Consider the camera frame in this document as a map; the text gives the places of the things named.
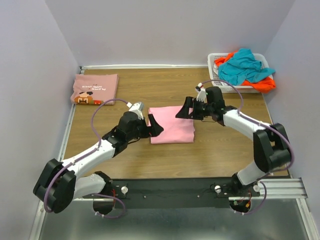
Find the bright pink t shirt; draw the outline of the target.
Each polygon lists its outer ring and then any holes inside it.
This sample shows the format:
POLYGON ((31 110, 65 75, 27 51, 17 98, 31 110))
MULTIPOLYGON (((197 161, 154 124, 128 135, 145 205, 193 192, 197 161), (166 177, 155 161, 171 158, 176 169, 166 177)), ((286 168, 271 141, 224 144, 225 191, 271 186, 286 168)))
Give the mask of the bright pink t shirt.
POLYGON ((156 122, 163 127, 163 132, 157 137, 151 137, 150 143, 156 144, 188 144, 193 143, 195 127, 192 119, 176 118, 182 106, 150 107, 156 122))

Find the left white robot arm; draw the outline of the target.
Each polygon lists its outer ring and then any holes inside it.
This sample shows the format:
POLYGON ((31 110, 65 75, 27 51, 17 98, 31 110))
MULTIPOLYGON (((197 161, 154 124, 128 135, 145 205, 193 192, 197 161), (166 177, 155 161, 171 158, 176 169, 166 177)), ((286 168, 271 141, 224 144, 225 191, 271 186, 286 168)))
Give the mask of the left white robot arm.
POLYGON ((75 198, 76 183, 80 178, 98 164, 123 152, 133 140, 159 136, 163 127, 152 114, 148 119, 146 122, 137 113, 126 111, 118 124, 99 137, 92 147, 63 161, 49 160, 33 188, 33 194, 43 202, 45 211, 62 212, 75 198))

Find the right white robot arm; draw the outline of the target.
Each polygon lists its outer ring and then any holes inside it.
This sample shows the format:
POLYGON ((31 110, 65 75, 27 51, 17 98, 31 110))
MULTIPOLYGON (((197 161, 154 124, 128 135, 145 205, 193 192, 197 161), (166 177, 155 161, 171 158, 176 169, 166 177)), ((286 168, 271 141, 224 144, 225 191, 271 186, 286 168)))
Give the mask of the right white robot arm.
POLYGON ((258 121, 226 105, 217 86, 199 85, 196 91, 197 97, 185 98, 176 118, 202 121, 211 117, 214 122, 240 132, 253 142, 253 161, 231 177, 225 188, 228 193, 241 196, 256 181, 292 163, 293 154, 283 125, 258 121))

